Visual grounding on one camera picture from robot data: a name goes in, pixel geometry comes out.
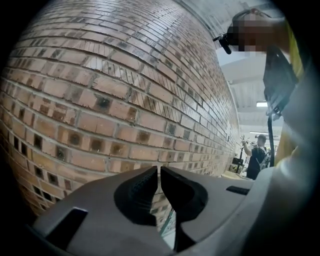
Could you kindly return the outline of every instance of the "person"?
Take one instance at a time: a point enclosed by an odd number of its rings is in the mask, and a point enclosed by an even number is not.
[[[264,161],[267,155],[267,148],[265,143],[267,141],[266,136],[260,134],[257,140],[257,146],[254,149],[250,149],[246,140],[242,141],[244,152],[250,157],[248,168],[246,169],[246,177],[255,180],[261,171],[260,164]]]
[[[275,45],[289,55],[293,72],[298,80],[304,74],[308,57],[303,43],[298,42],[285,18],[271,18],[264,12],[253,8],[244,10],[232,19],[227,33],[228,43],[236,51],[266,52],[267,47]],[[284,120],[274,165],[282,159],[298,154],[297,145],[292,140],[292,132]]]

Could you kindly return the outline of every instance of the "black slot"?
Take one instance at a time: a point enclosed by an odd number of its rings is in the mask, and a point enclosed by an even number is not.
[[[244,196],[246,196],[250,191],[250,189],[248,189],[248,188],[243,188],[243,187],[238,187],[238,186],[229,186],[225,190],[228,190],[228,191],[236,193],[236,194],[244,195]]]
[[[71,210],[68,215],[46,237],[46,239],[56,247],[66,250],[72,237],[77,232],[87,214],[87,211],[81,209],[75,208]]]

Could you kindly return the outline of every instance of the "person's arm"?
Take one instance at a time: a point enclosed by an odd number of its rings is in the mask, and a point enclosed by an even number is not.
[[[249,146],[248,146],[248,143],[245,141],[245,140],[243,140],[242,141],[242,145],[243,145],[243,149],[244,149],[244,152],[248,155],[248,156],[252,156],[252,150],[249,148]]]

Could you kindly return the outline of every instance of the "fluorescent light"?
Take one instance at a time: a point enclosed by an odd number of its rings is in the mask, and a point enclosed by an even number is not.
[[[263,134],[263,135],[269,135],[267,132],[256,132],[256,131],[250,131],[251,134]]]
[[[268,103],[266,101],[257,101],[256,106],[259,108],[268,107]]]

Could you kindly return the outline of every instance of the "black cable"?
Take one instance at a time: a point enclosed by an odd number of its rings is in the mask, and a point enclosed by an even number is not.
[[[270,167],[275,165],[275,146],[274,146],[274,135],[272,131],[272,115],[268,117],[268,132],[269,132],[269,141],[271,148],[271,159],[270,159]]]

